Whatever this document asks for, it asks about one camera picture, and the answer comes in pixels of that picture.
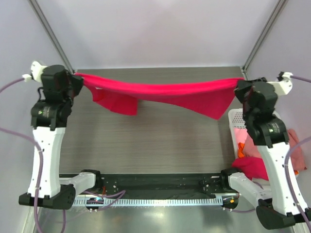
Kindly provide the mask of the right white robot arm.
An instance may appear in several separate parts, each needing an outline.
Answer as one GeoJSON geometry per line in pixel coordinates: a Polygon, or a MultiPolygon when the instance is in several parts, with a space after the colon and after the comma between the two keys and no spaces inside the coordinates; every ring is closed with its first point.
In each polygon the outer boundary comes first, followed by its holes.
{"type": "Polygon", "coordinates": [[[293,149],[287,129],[274,113],[278,97],[292,90],[293,78],[292,73],[282,72],[276,82],[265,78],[241,80],[235,88],[235,96],[242,104],[244,125],[261,154],[270,190],[261,189],[238,168],[222,170],[219,179],[223,191],[235,190],[254,206],[260,223],[268,230],[297,223],[311,226],[311,210],[300,192],[290,162],[293,149]]]}

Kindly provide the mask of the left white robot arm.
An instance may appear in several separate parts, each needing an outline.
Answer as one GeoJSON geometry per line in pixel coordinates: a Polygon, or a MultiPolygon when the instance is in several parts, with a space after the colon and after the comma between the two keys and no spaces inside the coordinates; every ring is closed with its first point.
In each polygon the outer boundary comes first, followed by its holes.
{"type": "Polygon", "coordinates": [[[104,186],[97,170],[85,169],[68,180],[59,179],[61,145],[83,78],[71,74],[63,65],[44,66],[38,61],[32,63],[30,75],[24,78],[42,86],[38,89],[39,100],[31,109],[35,144],[32,178],[18,202],[24,206],[68,210],[76,196],[88,190],[100,193],[104,186]]]}

